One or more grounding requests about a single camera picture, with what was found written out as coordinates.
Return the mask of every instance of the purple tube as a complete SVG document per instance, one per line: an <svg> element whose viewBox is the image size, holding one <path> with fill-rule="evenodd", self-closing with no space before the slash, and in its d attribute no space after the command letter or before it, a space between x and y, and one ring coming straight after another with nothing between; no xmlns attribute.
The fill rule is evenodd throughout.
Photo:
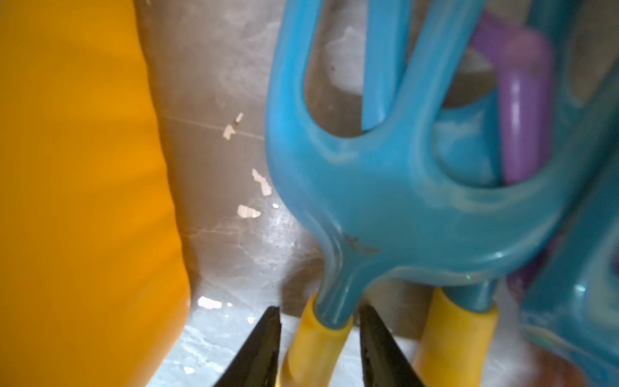
<svg viewBox="0 0 619 387"><path fill-rule="evenodd" d="M501 164L506 185L531 177L550 158L554 55L538 31L484 12L470 44L495 66L499 91ZM508 276L521 301L548 259L548 246Z"/></svg>

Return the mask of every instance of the yellow rubber grip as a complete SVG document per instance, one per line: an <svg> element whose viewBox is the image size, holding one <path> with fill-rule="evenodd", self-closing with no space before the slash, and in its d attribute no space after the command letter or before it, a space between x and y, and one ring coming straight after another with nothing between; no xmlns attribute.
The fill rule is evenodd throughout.
<svg viewBox="0 0 619 387"><path fill-rule="evenodd" d="M277 377L277 387L327 387L337 359L352 328L352 317L342 329L324 327L314 314L314 294L305 305L299 328Z"/></svg>
<svg viewBox="0 0 619 387"><path fill-rule="evenodd" d="M437 287L413 362L426 387L478 387L498 318L496 304L473 313Z"/></svg>

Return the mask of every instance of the blue plastic handle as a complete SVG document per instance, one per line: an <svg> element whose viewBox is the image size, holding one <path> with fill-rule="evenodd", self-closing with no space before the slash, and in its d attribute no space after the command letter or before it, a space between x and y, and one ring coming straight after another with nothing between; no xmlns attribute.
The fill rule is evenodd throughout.
<svg viewBox="0 0 619 387"><path fill-rule="evenodd" d="M535 342L581 367L589 386L616 387L619 148L594 181L564 244L528 290L521 320Z"/></svg>
<svg viewBox="0 0 619 387"><path fill-rule="evenodd" d="M321 322L342 326L363 290L381 278L474 284L530 259L617 136L610 124L619 72L540 173L507 188L470 188L435 159L432 127L483 1L433 2L391 113L353 139L323 131L303 100L320 7L308 0L286 6L269 85L266 151L279 194L325 254Z"/></svg>

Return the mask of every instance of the black metal jaw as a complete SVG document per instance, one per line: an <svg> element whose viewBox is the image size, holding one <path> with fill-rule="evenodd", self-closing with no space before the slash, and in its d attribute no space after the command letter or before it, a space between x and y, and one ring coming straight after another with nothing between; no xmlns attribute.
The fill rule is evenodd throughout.
<svg viewBox="0 0 619 387"><path fill-rule="evenodd" d="M366 387L424 387L376 310L360 311L361 363ZM269 307L215 387L273 387L282 331L280 311Z"/></svg>
<svg viewBox="0 0 619 387"><path fill-rule="evenodd" d="M279 316L279 308L267 308L214 387L275 386L282 332Z"/></svg>
<svg viewBox="0 0 619 387"><path fill-rule="evenodd" d="M361 364L366 387L424 387L376 310L361 307Z"/></svg>

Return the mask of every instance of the white paint chip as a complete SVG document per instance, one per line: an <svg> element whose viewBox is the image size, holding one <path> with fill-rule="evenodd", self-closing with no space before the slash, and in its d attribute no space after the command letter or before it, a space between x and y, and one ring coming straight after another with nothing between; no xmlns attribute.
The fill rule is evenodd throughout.
<svg viewBox="0 0 619 387"><path fill-rule="evenodd" d="M251 169L251 175L254 177L254 181L260 183L263 196L270 196L273 193L273 188L269 185L267 178L262 176L255 168Z"/></svg>
<svg viewBox="0 0 619 387"><path fill-rule="evenodd" d="M251 207L239 204L238 208L236 209L236 214L239 215L241 218L247 219L247 218L257 218L260 215L262 215L262 212L255 210Z"/></svg>
<svg viewBox="0 0 619 387"><path fill-rule="evenodd" d="M230 141L230 138L232 137L233 134L236 134L236 131L234 130L232 125L226 125L226 128L223 131L223 138Z"/></svg>
<svg viewBox="0 0 619 387"><path fill-rule="evenodd" d="M221 309L222 303L219 301L211 300L207 297L200 297L197 301L198 306L207 308L207 309Z"/></svg>

